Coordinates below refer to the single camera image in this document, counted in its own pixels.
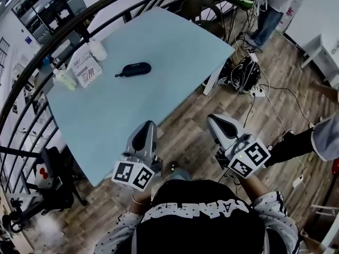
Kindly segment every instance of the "curved railing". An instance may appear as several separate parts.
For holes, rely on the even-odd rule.
[[[132,19],[131,16],[131,11],[141,7],[140,10],[138,11],[138,13],[134,16],[138,16],[140,14],[142,14],[142,12],[145,10],[145,8],[147,7],[147,10],[151,9],[153,6],[155,5],[161,5],[164,0],[143,0],[131,7],[129,7],[128,9],[120,12],[118,15],[113,16],[112,18],[110,18],[108,21],[106,21],[105,23],[103,23],[102,25],[100,25],[98,28],[96,28],[93,32],[89,33],[86,29],[84,29],[84,27],[81,27],[81,24],[87,20],[92,18],[97,12],[99,12],[100,10],[104,9],[105,7],[111,5],[112,3],[116,2],[118,0],[100,0],[98,2],[96,2],[95,4],[93,4],[92,6],[88,7],[86,10],[84,10],[83,12],[81,12],[79,15],[76,15],[72,20],[69,21],[69,23],[65,26],[63,26],[62,28],[59,29],[59,31],[52,37],[51,41],[49,42],[49,44],[46,44],[45,46],[43,46],[40,51],[33,57],[33,59],[28,63],[28,65],[25,67],[25,69],[23,70],[23,72],[20,74],[20,76],[18,77],[17,81],[14,83],[12,90],[10,91],[4,106],[1,110],[1,114],[0,114],[0,134],[3,132],[4,129],[4,125],[5,122],[8,118],[8,115],[10,114],[10,111],[12,109],[12,106],[14,105],[16,99],[19,96],[19,93],[21,92],[21,90],[23,89],[23,87],[27,84],[29,78],[32,76],[33,72],[37,69],[38,65],[40,65],[42,63],[42,61],[44,60],[45,57],[47,57],[47,55],[53,53],[56,48],[62,43],[62,41],[66,38],[66,36],[68,36],[71,32],[73,32],[74,30],[77,30],[80,32],[81,36],[82,36],[82,40],[79,42],[79,44],[77,44],[72,51],[70,51],[64,59],[62,59],[62,61],[60,61],[58,63],[58,65],[56,66],[56,68],[59,68],[66,60],[68,60],[72,54],[78,50],[83,44],[85,44],[86,42],[88,42],[89,38],[96,35],[99,31],[101,31],[102,29],[104,29],[106,26],[108,26],[109,24],[111,24],[112,22],[116,21],[117,19],[124,17],[124,21],[128,22]],[[168,8],[169,6],[172,6],[176,3],[180,3],[180,1],[182,2],[183,0],[174,0],[171,1],[170,3],[166,4],[166,5],[162,5],[162,8]],[[29,157],[35,157],[37,155],[36,152],[33,152],[35,145],[37,144],[37,142],[39,141],[39,139],[42,137],[44,131],[46,130],[46,128],[50,125],[50,123],[52,121],[54,121],[53,119],[53,115],[51,114],[51,116],[47,119],[47,121],[45,122],[44,126],[42,127],[42,129],[40,130],[40,132],[37,134],[36,139],[34,140],[30,151],[22,151],[22,147],[25,143],[25,140],[27,139],[27,137],[30,135],[34,125],[36,124],[36,122],[38,121],[39,117],[41,116],[42,112],[45,111],[48,107],[48,102],[46,100],[46,103],[43,104],[42,107],[40,107],[39,111],[36,113],[35,118],[33,119],[33,121],[31,122],[31,124],[29,125],[26,133],[24,134],[24,137],[22,138],[20,145],[18,148],[12,148],[11,144],[13,142],[13,138],[15,136],[15,133],[18,130],[18,127],[20,125],[20,123],[22,122],[26,112],[28,111],[28,109],[30,108],[31,104],[33,103],[34,99],[41,93],[42,89],[44,88],[45,84],[48,82],[48,80],[50,80],[50,78],[53,76],[53,73],[51,72],[42,82],[41,84],[35,89],[35,92],[33,93],[33,95],[30,97],[30,99],[28,100],[28,102],[26,103],[26,106],[24,107],[23,111],[20,113],[17,121],[15,122],[15,126],[13,128],[13,131],[11,133],[10,139],[8,144],[2,144],[5,145],[4,147],[0,147],[0,152],[2,153],[2,155],[0,155],[0,160],[2,162],[1,164],[1,169],[0,169],[0,184],[4,190],[4,192],[9,192],[9,193],[13,193],[16,191],[16,188],[18,186],[19,181],[22,181],[22,186],[20,189],[20,192],[22,192],[23,188],[25,188],[27,193],[30,193],[29,189],[26,186],[26,181],[30,175],[30,173],[32,172],[33,166],[32,165],[30,167],[30,169],[28,170],[28,172],[26,174],[24,174],[23,170],[24,167],[26,165],[26,163],[28,162]],[[45,148],[48,143],[50,142],[50,140],[53,138],[53,136],[55,135],[55,133],[58,131],[58,127],[56,126],[54,128],[54,130],[51,132],[51,134],[48,136],[48,138],[45,140],[44,144],[42,145],[42,148]],[[7,170],[7,172],[4,171],[4,167],[5,167],[5,161],[7,158],[8,153],[13,152],[13,149],[19,149],[20,153],[18,153],[16,151],[17,156],[14,158],[13,164],[11,166],[10,170]],[[15,180],[12,180],[12,182],[10,183],[10,178],[13,175],[13,170],[16,164],[16,161],[18,159],[18,157],[25,157],[25,159],[23,160],[23,164],[21,165],[21,167],[19,168],[19,172],[16,172],[17,176],[15,178]]]

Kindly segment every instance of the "table leg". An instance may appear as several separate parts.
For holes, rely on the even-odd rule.
[[[309,64],[311,62],[311,60],[313,60],[322,50],[322,46],[320,46],[314,53],[312,53],[309,58],[300,66],[302,69],[304,69],[306,67],[307,64]]]
[[[221,64],[221,66],[218,67],[215,70],[215,72],[213,72],[211,74],[210,79],[208,80],[207,85],[206,85],[205,89],[203,90],[203,94],[205,94],[206,96],[211,92],[212,88],[214,88],[214,86],[217,84],[218,78],[219,78],[219,74],[220,74],[222,68],[224,67],[225,63],[226,63],[226,61],[223,62]]]

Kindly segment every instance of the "window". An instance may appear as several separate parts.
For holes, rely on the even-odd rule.
[[[1,84],[2,73],[4,71],[5,60],[8,54],[9,47],[10,45],[4,40],[4,38],[1,38],[0,40],[0,84]]]

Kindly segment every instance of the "cardboard box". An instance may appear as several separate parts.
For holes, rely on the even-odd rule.
[[[103,71],[89,52],[77,59],[71,68],[82,87],[87,87]]]

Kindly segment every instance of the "power strip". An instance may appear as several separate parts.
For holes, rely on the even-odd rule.
[[[265,97],[266,94],[265,94],[265,91],[259,87],[259,86],[254,86],[252,87],[252,89],[249,91],[249,94],[251,97]]]

